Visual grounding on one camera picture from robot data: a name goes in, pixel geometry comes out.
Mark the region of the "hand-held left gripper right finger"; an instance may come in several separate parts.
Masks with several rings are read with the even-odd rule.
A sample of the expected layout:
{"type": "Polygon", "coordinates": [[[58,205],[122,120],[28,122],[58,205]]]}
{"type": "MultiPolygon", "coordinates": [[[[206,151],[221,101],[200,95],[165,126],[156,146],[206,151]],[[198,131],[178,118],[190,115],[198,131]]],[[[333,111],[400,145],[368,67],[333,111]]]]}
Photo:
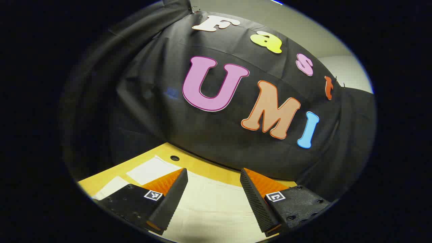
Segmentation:
{"type": "Polygon", "coordinates": [[[333,205],[305,186],[293,187],[243,168],[240,183],[266,237],[298,230],[333,205]]]}

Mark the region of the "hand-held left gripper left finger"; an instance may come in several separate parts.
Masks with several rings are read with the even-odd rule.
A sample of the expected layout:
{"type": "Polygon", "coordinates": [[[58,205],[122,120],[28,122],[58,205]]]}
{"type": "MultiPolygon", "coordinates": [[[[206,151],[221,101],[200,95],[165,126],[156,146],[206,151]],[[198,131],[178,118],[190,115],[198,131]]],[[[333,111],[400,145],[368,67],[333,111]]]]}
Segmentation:
{"type": "Polygon", "coordinates": [[[181,168],[143,186],[127,184],[94,202],[126,222],[162,235],[179,205],[188,183],[188,171],[181,168]]]}

